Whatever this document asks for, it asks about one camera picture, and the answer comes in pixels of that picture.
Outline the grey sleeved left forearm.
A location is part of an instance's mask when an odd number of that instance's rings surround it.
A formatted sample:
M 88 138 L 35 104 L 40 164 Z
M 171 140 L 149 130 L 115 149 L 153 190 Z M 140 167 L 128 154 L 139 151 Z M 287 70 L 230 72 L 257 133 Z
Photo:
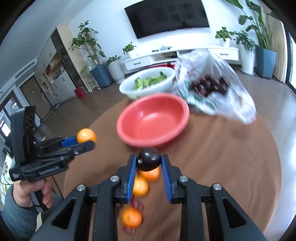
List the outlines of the grey sleeved left forearm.
M 35 207 L 23 208 L 13 197 L 14 186 L 8 189 L 1 218 L 16 240 L 30 240 L 37 228 L 38 212 Z

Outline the person's left hand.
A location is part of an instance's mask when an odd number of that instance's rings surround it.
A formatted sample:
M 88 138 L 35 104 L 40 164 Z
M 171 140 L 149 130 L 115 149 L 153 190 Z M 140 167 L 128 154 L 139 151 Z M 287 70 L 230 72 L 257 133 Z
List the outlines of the person's left hand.
M 50 177 L 32 183 L 26 180 L 14 182 L 13 198 L 18 206 L 29 208 L 33 206 L 30 194 L 39 190 L 41 190 L 43 195 L 43 204 L 47 208 L 51 208 L 54 201 Z

